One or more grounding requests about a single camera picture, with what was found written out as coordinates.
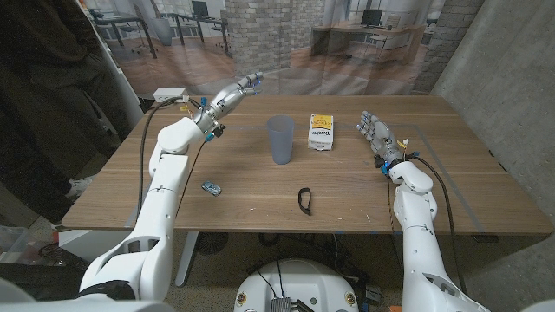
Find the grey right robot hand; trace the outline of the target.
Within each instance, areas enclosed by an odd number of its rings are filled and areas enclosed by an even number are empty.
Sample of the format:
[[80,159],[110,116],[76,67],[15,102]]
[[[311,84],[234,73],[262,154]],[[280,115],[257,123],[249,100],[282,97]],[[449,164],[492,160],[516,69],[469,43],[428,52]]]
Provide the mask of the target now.
[[370,143],[370,147],[375,153],[376,168],[385,167],[389,170],[406,160],[394,134],[376,115],[363,111],[356,129]]

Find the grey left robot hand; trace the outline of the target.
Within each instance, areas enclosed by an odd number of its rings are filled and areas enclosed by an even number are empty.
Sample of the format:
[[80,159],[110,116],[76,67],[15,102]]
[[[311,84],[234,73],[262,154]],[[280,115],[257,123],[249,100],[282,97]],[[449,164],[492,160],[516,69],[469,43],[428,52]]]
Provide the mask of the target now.
[[263,79],[263,73],[257,72],[228,85],[199,110],[193,121],[203,133],[210,133],[217,126],[218,120],[233,111],[245,97],[258,92],[255,87]]

